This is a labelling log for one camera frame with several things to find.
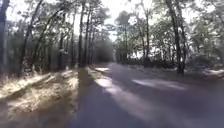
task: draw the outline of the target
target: road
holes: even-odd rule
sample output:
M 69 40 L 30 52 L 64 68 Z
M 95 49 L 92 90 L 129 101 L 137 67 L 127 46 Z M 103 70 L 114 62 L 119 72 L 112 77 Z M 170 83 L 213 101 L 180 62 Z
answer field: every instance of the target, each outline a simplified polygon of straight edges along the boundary
M 115 63 L 79 104 L 71 128 L 223 128 L 224 98 Z

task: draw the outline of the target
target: roadside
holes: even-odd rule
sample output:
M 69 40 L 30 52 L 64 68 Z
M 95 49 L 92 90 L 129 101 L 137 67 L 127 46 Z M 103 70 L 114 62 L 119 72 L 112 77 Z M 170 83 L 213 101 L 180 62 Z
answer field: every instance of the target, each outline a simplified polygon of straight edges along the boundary
M 187 70 L 184 76 L 177 75 L 175 69 L 144 68 L 143 66 L 127 65 L 132 69 L 144 72 L 145 74 L 156 76 L 165 80 L 185 83 L 212 92 L 224 92 L 224 70 L 207 69 L 203 71 Z
M 0 87 L 0 127 L 64 128 L 98 77 L 83 68 L 8 80 Z

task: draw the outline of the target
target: sunlight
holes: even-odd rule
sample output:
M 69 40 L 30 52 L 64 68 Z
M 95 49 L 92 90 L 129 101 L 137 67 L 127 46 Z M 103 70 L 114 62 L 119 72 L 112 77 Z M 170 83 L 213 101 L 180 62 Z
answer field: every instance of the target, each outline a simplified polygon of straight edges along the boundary
M 17 92 L 17 91 L 27 87 L 28 85 L 34 84 L 37 81 L 39 81 L 47 76 L 49 76 L 49 74 L 35 75 L 32 77 L 15 80 L 13 82 L 8 82 L 5 85 L 2 85 L 2 87 L 0 88 L 0 98 L 2 99 L 4 97 L 7 97 L 8 95 L 11 95 L 14 92 Z
M 178 83 L 176 82 L 164 81 L 161 79 L 158 80 L 146 79 L 146 80 L 132 80 L 132 81 L 139 85 L 153 87 L 161 90 L 170 90 L 170 89 L 186 90 L 186 88 L 182 87 L 181 85 L 178 85 Z
M 101 72 L 107 72 L 109 71 L 109 68 L 96 68 L 96 70 Z
M 149 115 L 153 118 L 154 114 L 159 109 L 158 106 L 154 106 L 141 99 L 134 93 L 131 93 L 127 90 L 119 87 L 117 81 L 112 81 L 110 78 L 103 78 L 96 80 L 96 83 L 104 88 L 106 93 L 109 93 L 115 102 L 127 111 L 129 114 L 144 120 L 149 121 Z

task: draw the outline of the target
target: paved road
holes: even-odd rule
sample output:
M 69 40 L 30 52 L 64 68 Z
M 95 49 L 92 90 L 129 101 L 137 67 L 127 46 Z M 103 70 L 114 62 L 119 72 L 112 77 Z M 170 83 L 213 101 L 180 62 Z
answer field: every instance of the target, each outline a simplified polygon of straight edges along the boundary
M 71 128 L 224 128 L 224 98 L 111 63 Z

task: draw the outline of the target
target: sunlit ground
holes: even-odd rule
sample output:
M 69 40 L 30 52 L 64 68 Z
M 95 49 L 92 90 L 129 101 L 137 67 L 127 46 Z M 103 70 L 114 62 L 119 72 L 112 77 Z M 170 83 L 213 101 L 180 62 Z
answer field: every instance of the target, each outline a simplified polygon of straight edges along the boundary
M 90 69 L 35 75 L 7 80 L 0 86 L 0 127 L 62 128 L 77 109 L 79 86 L 91 77 Z

